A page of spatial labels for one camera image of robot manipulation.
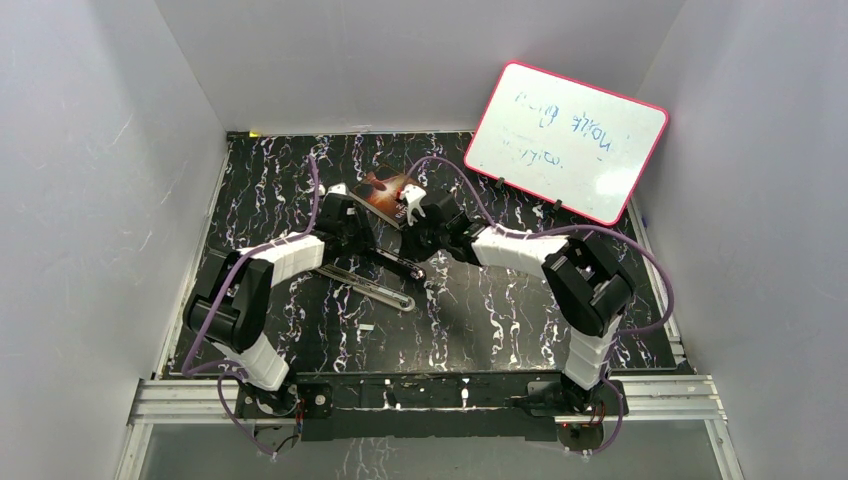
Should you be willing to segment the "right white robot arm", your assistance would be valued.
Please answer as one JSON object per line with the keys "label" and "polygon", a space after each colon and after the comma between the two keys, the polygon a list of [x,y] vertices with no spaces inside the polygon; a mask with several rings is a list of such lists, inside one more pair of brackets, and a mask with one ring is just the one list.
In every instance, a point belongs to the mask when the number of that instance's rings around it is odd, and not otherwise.
{"label": "right white robot arm", "polygon": [[527,233],[470,218],[452,196],[408,186],[397,200],[406,208],[400,254],[423,262],[439,251],[478,267],[518,271],[547,282],[570,331],[560,384],[543,400],[568,413],[587,414],[603,399],[607,356],[634,295],[629,273],[595,235]]}

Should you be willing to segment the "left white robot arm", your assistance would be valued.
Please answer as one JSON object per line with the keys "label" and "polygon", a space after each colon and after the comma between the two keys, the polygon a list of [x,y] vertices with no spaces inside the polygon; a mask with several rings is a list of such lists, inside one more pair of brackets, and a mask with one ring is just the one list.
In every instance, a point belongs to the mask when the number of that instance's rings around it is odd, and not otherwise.
{"label": "left white robot arm", "polygon": [[299,391],[285,380],[290,366],[264,333],[273,288],[375,245],[365,208],[350,196],[328,193],[308,233],[242,250],[211,250],[184,308],[183,325],[195,333],[196,346],[212,344],[261,390],[263,407],[286,416],[297,407]]}

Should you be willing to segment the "beige stapler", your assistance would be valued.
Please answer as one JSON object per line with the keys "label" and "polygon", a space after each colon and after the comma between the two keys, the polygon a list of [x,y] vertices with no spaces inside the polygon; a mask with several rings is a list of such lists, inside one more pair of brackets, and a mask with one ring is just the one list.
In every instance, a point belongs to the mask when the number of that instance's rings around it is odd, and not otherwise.
{"label": "beige stapler", "polygon": [[353,272],[343,270],[334,265],[326,265],[316,271],[330,279],[339,281],[351,287],[352,290],[401,312],[415,309],[415,300],[400,291],[382,286]]}

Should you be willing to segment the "black stapler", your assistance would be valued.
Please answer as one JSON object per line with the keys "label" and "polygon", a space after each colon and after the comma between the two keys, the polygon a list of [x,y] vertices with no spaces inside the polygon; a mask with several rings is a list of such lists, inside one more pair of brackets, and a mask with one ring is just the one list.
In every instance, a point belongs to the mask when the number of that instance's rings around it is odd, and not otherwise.
{"label": "black stapler", "polygon": [[396,253],[377,247],[368,250],[366,256],[372,262],[401,278],[419,282],[426,280],[426,272],[421,267],[410,260],[400,257]]}

